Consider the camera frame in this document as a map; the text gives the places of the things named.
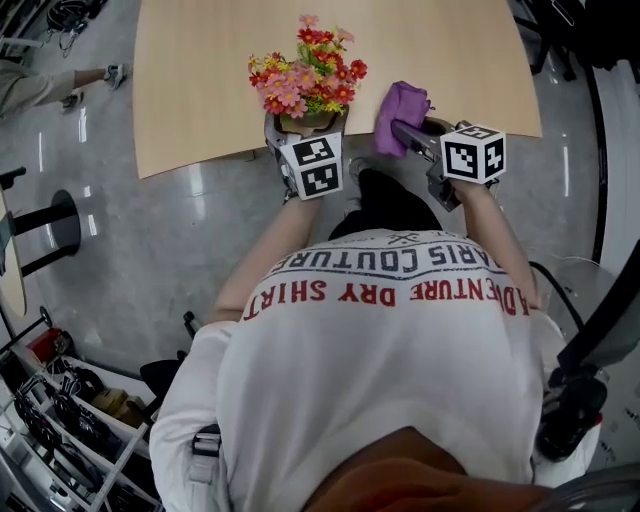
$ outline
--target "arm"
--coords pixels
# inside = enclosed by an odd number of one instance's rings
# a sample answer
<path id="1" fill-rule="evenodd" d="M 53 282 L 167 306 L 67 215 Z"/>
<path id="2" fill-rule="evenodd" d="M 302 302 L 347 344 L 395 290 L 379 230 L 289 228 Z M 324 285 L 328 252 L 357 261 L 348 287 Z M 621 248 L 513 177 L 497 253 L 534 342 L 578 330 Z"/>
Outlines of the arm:
<path id="1" fill-rule="evenodd" d="M 540 308 L 538 288 L 524 249 L 500 206 L 484 185 L 451 180 L 464 208 L 467 234 L 509 274 L 529 305 Z"/>
<path id="2" fill-rule="evenodd" d="M 322 201 L 301 201 L 295 197 L 285 204 L 249 254 L 233 270 L 214 305 L 213 321 L 240 320 L 251 292 L 278 261 L 309 243 Z"/>

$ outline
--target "purple cloth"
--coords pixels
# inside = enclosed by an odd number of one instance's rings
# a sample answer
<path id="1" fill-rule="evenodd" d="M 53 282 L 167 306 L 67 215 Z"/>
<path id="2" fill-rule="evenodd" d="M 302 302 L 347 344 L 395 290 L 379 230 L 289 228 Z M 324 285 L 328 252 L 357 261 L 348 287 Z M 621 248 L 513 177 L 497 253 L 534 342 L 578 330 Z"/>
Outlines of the purple cloth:
<path id="1" fill-rule="evenodd" d="M 418 128 L 430 108 L 427 91 L 407 82 L 393 83 L 378 112 L 374 135 L 376 151 L 397 158 L 405 157 L 407 148 L 391 133 L 391 121 L 399 119 Z"/>

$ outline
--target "black cable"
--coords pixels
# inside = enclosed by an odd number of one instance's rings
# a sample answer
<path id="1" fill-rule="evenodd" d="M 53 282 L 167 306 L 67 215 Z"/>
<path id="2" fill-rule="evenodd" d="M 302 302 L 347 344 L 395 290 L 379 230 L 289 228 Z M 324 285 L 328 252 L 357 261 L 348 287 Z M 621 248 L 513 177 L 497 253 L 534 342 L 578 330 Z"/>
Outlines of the black cable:
<path id="1" fill-rule="evenodd" d="M 562 286 L 560 286 L 560 283 L 558 283 L 558 281 L 556 281 L 556 278 L 551 275 L 551 272 L 549 272 L 546 269 L 546 267 L 542 266 L 540 263 L 537 263 L 535 261 L 530 261 L 529 265 L 531 265 L 531 268 L 535 268 L 544 277 L 546 277 L 547 281 L 549 281 L 551 283 L 551 286 L 553 286 L 555 288 L 555 290 L 558 292 L 558 295 L 560 295 L 560 298 L 562 299 L 562 302 L 564 302 L 565 306 L 567 306 L 567 309 L 569 310 L 569 313 L 571 314 L 571 318 L 573 318 L 573 321 L 575 322 L 576 326 L 578 327 L 578 331 L 581 331 L 582 329 L 584 329 L 584 322 L 582 321 L 582 317 L 580 316 L 578 311 L 576 311 L 576 308 L 573 307 L 573 304 L 571 304 L 571 301 L 569 300 L 569 297 L 567 297 L 567 294 L 562 289 Z"/>

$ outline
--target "tiled floor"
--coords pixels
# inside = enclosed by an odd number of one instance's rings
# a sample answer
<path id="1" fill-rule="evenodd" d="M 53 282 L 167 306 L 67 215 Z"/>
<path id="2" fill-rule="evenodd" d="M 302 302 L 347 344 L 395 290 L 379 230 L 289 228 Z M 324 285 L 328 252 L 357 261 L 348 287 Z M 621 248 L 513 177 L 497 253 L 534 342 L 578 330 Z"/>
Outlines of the tiled floor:
<path id="1" fill-rule="evenodd" d="M 137 0 L 111 0 L 67 59 L 54 40 L 35 54 L 32 67 L 54 72 L 132 62 L 138 8 Z M 535 50 L 536 36 L 523 35 Z M 598 177 L 586 83 L 582 77 L 565 83 L 554 66 L 550 59 L 534 79 L 544 138 L 509 138 L 510 169 L 497 189 L 532 258 L 551 268 L 560 263 L 554 255 L 591 254 Z M 62 116 L 53 105 L 0 122 L 0 169 L 28 169 L 6 193 L 14 211 L 43 207 L 64 188 L 83 222 L 80 252 L 26 279 L 27 319 L 45 304 L 87 358 L 135 373 L 188 349 L 182 314 L 207 316 L 225 277 L 278 210 L 283 190 L 265 151 L 252 161 L 223 158 L 139 181 L 131 82 L 114 93 L 90 86 L 85 98 L 85 142 L 80 114 Z M 345 146 L 347 157 L 369 153 L 370 137 L 349 138 Z M 387 164 L 426 197 L 417 157 Z M 317 239 L 336 224 L 352 192 L 349 184 L 327 198 Z M 460 212 L 447 215 L 428 201 L 445 227 L 461 228 Z M 45 229 L 20 238 L 23 262 L 48 250 Z M 16 328 L 25 323 L 14 322 Z"/>

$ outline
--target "flower bouquet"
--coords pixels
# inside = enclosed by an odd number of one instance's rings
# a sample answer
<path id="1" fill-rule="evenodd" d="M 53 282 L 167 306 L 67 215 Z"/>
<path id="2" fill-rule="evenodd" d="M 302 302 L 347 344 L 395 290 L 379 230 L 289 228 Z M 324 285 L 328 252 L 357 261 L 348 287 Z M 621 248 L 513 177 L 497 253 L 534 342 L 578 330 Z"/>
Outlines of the flower bouquet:
<path id="1" fill-rule="evenodd" d="M 343 114 L 353 101 L 358 81 L 367 74 L 367 65 L 354 60 L 346 65 L 345 43 L 352 34 L 341 28 L 315 30 L 318 16 L 300 16 L 298 57 L 287 61 L 280 53 L 249 58 L 249 81 L 258 90 L 264 108 L 274 115 L 302 118 L 305 126 L 323 124 L 333 113 Z"/>

